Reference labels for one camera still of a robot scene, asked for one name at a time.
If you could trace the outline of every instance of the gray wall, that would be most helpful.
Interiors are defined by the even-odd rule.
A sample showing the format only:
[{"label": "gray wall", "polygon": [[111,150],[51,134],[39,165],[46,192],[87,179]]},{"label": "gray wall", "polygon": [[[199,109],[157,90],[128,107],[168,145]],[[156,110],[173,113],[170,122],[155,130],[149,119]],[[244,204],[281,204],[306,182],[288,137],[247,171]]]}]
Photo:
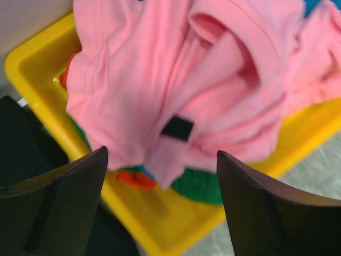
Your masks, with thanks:
[{"label": "gray wall", "polygon": [[72,0],[0,0],[0,97],[18,98],[6,79],[8,53],[50,24],[71,12]]}]

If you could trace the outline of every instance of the orange cloth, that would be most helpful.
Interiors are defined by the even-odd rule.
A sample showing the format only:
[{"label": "orange cloth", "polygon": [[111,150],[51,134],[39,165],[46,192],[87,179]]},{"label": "orange cloth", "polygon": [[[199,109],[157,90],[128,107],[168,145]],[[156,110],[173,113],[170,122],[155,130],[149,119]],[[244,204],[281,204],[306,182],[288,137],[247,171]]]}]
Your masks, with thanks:
[{"label": "orange cloth", "polygon": [[156,183],[142,172],[118,171],[117,179],[135,188],[152,190]]},{"label": "orange cloth", "polygon": [[59,83],[60,85],[66,89],[66,79],[68,77],[68,72],[69,72],[69,67],[70,67],[70,64],[71,64],[71,60],[74,58],[76,54],[73,53],[68,61],[68,63],[66,64],[66,69],[65,69],[65,72],[63,72],[60,76],[59,76]]}]

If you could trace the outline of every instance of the green fabric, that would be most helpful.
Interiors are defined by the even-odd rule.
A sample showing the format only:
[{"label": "green fabric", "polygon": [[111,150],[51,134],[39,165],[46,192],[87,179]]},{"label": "green fabric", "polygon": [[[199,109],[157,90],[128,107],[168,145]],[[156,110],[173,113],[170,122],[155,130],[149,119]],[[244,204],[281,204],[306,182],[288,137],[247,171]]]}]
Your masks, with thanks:
[{"label": "green fabric", "polygon": [[[77,131],[83,140],[90,147],[85,132],[72,120]],[[124,170],[131,172],[140,172],[137,167],[125,167]],[[171,188],[180,195],[191,200],[209,204],[222,204],[222,196],[218,183],[218,177],[215,173],[205,172],[186,168],[184,174],[177,178],[171,185]]]}]

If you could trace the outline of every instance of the pink garment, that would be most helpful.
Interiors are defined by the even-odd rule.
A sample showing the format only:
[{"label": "pink garment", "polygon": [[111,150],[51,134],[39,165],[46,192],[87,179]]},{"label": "pink garment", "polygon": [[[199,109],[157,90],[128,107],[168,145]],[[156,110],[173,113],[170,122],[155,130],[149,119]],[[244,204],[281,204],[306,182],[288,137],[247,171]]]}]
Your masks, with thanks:
[{"label": "pink garment", "polygon": [[[303,15],[298,0],[74,0],[82,51],[67,78],[68,113],[109,168],[144,166],[168,188],[185,166],[244,162],[277,143],[284,74]],[[188,142],[161,135],[172,116]]]},{"label": "pink garment", "polygon": [[302,22],[290,56],[283,116],[341,97],[341,14],[331,1],[321,1]]}]

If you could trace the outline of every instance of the yellow plastic container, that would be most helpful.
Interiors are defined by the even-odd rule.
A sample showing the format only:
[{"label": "yellow plastic container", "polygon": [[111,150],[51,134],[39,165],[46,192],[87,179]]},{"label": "yellow plastic container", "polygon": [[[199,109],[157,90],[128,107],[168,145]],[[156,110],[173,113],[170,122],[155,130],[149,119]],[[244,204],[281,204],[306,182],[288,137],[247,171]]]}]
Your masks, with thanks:
[{"label": "yellow plastic container", "polygon": [[[70,14],[13,50],[5,65],[9,80],[73,160],[88,149],[65,112],[67,94],[58,77],[80,49]],[[285,121],[274,154],[253,167],[278,177],[340,127],[341,100],[305,109]],[[225,220],[222,206],[192,202],[172,190],[137,190],[113,172],[102,197],[151,256],[178,256]]]}]

